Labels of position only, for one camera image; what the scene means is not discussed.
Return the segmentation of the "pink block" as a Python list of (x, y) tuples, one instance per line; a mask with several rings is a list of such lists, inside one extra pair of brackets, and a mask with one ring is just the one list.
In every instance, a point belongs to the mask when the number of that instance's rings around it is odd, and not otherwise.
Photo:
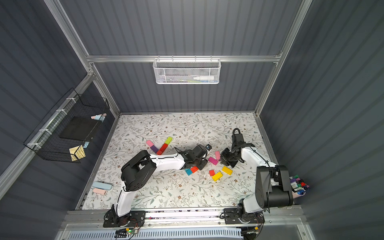
[(150, 140), (147, 140), (146, 141), (147, 145), (151, 148), (152, 146), (154, 146), (153, 142), (150, 141)]
[(221, 154), (219, 151), (215, 151), (215, 157), (216, 157), (217, 161), (219, 161), (221, 159)]

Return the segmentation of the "purple block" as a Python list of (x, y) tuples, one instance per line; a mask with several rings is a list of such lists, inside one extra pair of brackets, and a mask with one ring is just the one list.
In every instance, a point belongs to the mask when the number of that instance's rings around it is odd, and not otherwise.
[(156, 146), (154, 146), (154, 145), (150, 146), (150, 148), (151, 148), (151, 150), (152, 150), (155, 154), (159, 151), (159, 149), (158, 149)]

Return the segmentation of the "magenta block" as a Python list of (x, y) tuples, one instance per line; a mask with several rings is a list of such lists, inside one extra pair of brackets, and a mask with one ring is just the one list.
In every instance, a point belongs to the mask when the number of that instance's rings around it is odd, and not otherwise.
[(212, 158), (212, 157), (209, 157), (209, 159), (208, 159), (208, 161), (210, 162), (210, 163), (212, 163), (213, 165), (217, 165), (218, 164), (218, 160), (216, 160), (215, 158)]

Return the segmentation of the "lime green block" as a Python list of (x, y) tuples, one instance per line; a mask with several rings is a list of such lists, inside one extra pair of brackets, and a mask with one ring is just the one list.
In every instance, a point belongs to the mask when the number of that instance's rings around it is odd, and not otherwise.
[(172, 142), (173, 138), (172, 137), (168, 137), (165, 141), (165, 144), (169, 145), (171, 142)]

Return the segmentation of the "long red block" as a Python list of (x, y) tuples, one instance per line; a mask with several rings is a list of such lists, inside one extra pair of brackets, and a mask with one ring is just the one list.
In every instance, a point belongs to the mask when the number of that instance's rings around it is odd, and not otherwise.
[(164, 151), (167, 149), (167, 147), (168, 147), (168, 144), (164, 143), (164, 144), (162, 145), (162, 147), (160, 148), (160, 151), (161, 151), (161, 152), (164, 152)]

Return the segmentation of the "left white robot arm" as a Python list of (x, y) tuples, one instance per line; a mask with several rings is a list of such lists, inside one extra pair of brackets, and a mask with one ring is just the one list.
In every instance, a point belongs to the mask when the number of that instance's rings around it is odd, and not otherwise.
[(113, 205), (114, 213), (119, 218), (129, 214), (136, 192), (145, 186), (154, 173), (192, 167), (201, 170), (207, 165), (207, 156), (211, 150), (211, 145), (199, 144), (192, 150), (176, 149), (175, 154), (164, 156), (140, 151), (121, 169), (121, 190), (117, 203)]

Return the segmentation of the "small teal cube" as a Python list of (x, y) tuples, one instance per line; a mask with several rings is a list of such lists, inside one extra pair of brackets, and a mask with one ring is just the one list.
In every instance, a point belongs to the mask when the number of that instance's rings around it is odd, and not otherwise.
[(185, 169), (185, 172), (188, 176), (190, 176), (193, 172), (190, 169)]

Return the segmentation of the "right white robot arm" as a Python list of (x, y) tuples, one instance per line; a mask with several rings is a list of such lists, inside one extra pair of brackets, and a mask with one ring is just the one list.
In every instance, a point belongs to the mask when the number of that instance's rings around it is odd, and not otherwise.
[(290, 174), (286, 166), (268, 161), (256, 150), (256, 146), (246, 143), (240, 129), (232, 132), (232, 147), (221, 152), (220, 161), (226, 167), (235, 168), (237, 163), (247, 163), (256, 168), (254, 193), (241, 199), (238, 214), (255, 214), (270, 208), (293, 205), (294, 198), (290, 185)]

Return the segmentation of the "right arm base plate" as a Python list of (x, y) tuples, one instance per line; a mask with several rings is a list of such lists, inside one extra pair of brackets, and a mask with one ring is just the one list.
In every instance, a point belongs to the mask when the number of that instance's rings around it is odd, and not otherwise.
[(265, 218), (262, 212), (246, 213), (245, 211), (237, 208), (225, 208), (223, 217), (227, 225), (260, 225), (265, 223)]

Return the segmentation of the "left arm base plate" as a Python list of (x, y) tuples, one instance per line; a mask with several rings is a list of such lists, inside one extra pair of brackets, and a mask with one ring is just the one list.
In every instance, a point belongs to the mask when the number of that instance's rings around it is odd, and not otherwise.
[(117, 227), (141, 227), (145, 223), (145, 211), (131, 211), (127, 215), (118, 217), (114, 210), (109, 210), (104, 215), (104, 228), (117, 228)]

